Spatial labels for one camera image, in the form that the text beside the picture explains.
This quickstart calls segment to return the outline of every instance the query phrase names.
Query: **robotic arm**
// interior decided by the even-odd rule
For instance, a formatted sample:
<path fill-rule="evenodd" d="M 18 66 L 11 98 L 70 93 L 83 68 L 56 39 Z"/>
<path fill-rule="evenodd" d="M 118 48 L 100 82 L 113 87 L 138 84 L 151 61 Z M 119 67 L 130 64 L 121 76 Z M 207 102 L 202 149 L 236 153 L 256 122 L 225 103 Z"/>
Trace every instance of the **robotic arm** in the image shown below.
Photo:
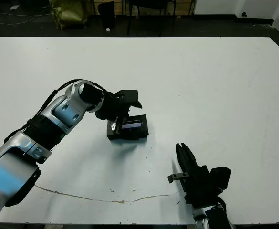
<path fill-rule="evenodd" d="M 68 85 L 65 95 L 49 104 Z M 86 80 L 72 80 L 54 90 L 37 114 L 12 132 L 0 147 L 0 211 L 24 199 L 41 174 L 36 163 L 47 160 L 51 150 L 81 121 L 85 112 L 114 121 L 125 110 L 124 92 L 135 94 L 131 105 L 141 107 L 136 90 L 113 94 Z"/>

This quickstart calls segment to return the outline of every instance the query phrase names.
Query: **stain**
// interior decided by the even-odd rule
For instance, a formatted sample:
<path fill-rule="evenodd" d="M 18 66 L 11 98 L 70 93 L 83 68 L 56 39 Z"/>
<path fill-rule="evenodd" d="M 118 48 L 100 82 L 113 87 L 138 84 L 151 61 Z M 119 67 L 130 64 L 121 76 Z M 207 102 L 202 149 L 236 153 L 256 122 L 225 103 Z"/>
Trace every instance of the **stain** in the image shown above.
<path fill-rule="evenodd" d="M 103 200 L 103 199 L 92 199 L 92 198 L 87 198 L 87 197 L 81 197 L 81 196 L 71 195 L 71 194 L 58 192 L 58 191 L 52 191 L 52 190 L 40 187 L 38 185 L 34 185 L 34 186 L 41 189 L 41 190 L 44 190 L 44 191 L 47 191 L 47 192 L 52 192 L 52 193 L 63 195 L 63 196 L 69 196 L 69 197 L 75 197 L 75 198 L 92 200 L 92 201 L 99 201 L 99 202 L 118 203 L 118 204 L 137 202 L 137 201 L 140 201 L 140 200 L 143 200 L 143 199 L 149 199 L 149 198 L 155 198 L 155 197 L 167 197 L 167 196 L 169 196 L 169 194 L 161 194 L 161 195 L 157 195 L 157 196 L 142 197 L 142 198 L 139 198 L 139 199 L 136 199 L 136 200 Z"/>
<path fill-rule="evenodd" d="M 142 200 L 142 199 L 149 199 L 149 198 L 155 198 L 155 197 L 165 197 L 165 196 L 169 196 L 169 195 L 168 194 L 162 194 L 162 195 L 157 195 L 157 196 L 142 197 L 140 199 L 133 200 L 132 202 L 137 202 L 137 201 Z"/>
<path fill-rule="evenodd" d="M 93 200 L 91 198 L 86 198 L 86 197 L 80 197 L 80 196 L 75 196 L 75 195 L 70 195 L 70 194 L 67 194 L 67 193 L 62 193 L 62 192 L 58 192 L 58 191 L 52 191 L 52 190 L 49 190 L 49 189 L 46 189 L 46 188 L 43 188 L 43 187 L 40 187 L 40 186 L 37 186 L 37 185 L 34 185 L 35 187 L 39 188 L 39 189 L 42 189 L 44 191 L 47 191 L 47 192 L 52 192 L 52 193 L 56 193 L 56 194 L 60 194 L 60 195 L 64 195 L 64 196 L 69 196 L 69 197 L 76 197 L 76 198 L 81 198 L 81 199 L 86 199 L 86 200 Z"/>
<path fill-rule="evenodd" d="M 125 204 L 125 200 L 112 200 L 113 203 Z"/>

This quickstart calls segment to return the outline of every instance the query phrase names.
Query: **white tabletop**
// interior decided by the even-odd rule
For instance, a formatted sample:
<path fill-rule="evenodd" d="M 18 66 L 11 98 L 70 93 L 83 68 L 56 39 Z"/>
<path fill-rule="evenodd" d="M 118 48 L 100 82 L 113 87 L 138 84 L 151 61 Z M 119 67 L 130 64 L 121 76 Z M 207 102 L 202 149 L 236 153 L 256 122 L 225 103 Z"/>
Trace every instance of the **white tabletop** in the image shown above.
<path fill-rule="evenodd" d="M 0 146 L 74 78 L 137 89 L 143 109 L 130 115 L 147 114 L 147 141 L 111 142 L 106 121 L 88 113 L 40 166 L 43 189 L 0 222 L 193 224 L 181 185 L 167 181 L 181 171 L 181 142 L 199 165 L 232 170 L 221 197 L 233 223 L 279 222 L 279 47 L 270 38 L 0 38 Z"/>

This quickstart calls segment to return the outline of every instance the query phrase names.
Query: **black object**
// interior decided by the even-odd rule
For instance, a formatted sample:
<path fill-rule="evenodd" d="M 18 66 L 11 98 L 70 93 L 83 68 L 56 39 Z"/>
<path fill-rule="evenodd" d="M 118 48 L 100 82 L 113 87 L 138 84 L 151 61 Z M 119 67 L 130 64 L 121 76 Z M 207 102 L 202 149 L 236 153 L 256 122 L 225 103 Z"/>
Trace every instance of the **black object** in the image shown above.
<path fill-rule="evenodd" d="M 115 5 L 113 1 L 99 4 L 98 12 L 101 15 L 102 25 L 105 29 L 115 27 Z"/>
<path fill-rule="evenodd" d="M 43 115 L 29 119 L 27 123 L 29 126 L 24 130 L 24 134 L 48 150 L 52 150 L 66 135 L 61 128 Z M 43 162 L 43 158 L 38 161 L 40 164 Z"/>
<path fill-rule="evenodd" d="M 110 140 L 138 140 L 148 135 L 146 115 L 123 117 L 122 120 L 116 119 L 107 122 L 107 137 Z"/>
<path fill-rule="evenodd" d="M 133 5 L 137 6 L 138 16 L 140 17 L 140 10 L 139 7 L 145 7 L 145 8 L 151 8 L 151 9 L 158 9 L 159 15 L 161 15 L 162 9 L 164 9 L 164 16 L 166 15 L 167 6 L 168 6 L 168 0 L 129 0 L 129 24 L 128 24 L 128 30 L 127 35 L 130 33 L 130 27 L 131 27 L 131 18 L 132 18 L 132 11 L 133 11 Z M 159 32 L 159 37 L 162 35 L 162 29 L 163 29 L 163 23 L 161 24 L 161 30 Z"/>
<path fill-rule="evenodd" d="M 94 109 L 103 98 L 102 91 L 88 83 L 84 84 L 83 90 L 79 96 L 83 101 L 94 105 L 93 107 L 90 107 L 89 110 Z"/>
<path fill-rule="evenodd" d="M 137 90 L 124 90 L 114 94 L 116 100 L 111 101 L 110 104 L 106 104 L 104 114 L 110 114 L 115 111 L 114 120 L 107 122 L 107 137 L 110 140 L 114 139 L 126 139 L 126 140 L 138 140 L 141 137 L 147 137 L 149 135 L 146 115 L 138 115 L 129 117 L 129 109 L 131 106 L 142 108 L 138 101 Z"/>
<path fill-rule="evenodd" d="M 186 192 L 186 203 L 194 208 L 217 204 L 217 196 L 228 186 L 231 170 L 219 167 L 209 172 L 207 166 L 197 165 L 194 155 L 184 143 L 181 145 L 176 145 L 176 153 L 183 173 L 168 176 L 169 183 L 180 180 Z"/>
<path fill-rule="evenodd" d="M 214 206 L 206 211 L 211 229 L 231 228 L 226 215 L 225 202 L 218 197 L 228 186 L 231 170 L 227 167 L 218 167 L 209 172 L 207 166 L 198 166 L 194 155 L 184 143 L 181 146 L 176 145 L 176 154 L 183 172 L 169 175 L 169 183 L 180 180 L 186 192 L 185 201 L 187 204 L 192 204 L 194 208 Z"/>

